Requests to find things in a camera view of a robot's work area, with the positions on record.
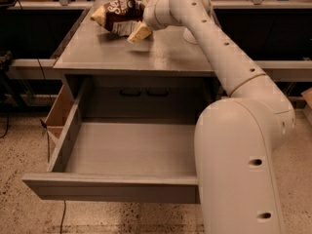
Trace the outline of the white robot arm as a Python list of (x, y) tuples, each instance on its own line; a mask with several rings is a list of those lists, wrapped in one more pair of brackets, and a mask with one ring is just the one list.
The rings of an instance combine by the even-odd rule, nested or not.
[(208, 14), (209, 0), (142, 0), (152, 30), (185, 26), (222, 88), (194, 133), (206, 234), (286, 234), (272, 152), (292, 133), (293, 106)]

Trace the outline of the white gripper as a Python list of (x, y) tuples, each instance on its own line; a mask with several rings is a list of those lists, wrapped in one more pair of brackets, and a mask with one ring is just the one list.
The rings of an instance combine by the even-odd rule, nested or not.
[(160, 0), (142, 0), (144, 5), (147, 4), (143, 12), (143, 21), (137, 24), (134, 31), (128, 37), (130, 43), (135, 44), (147, 38), (152, 33), (152, 30), (164, 29), (164, 26), (156, 17), (156, 8), (159, 1)]

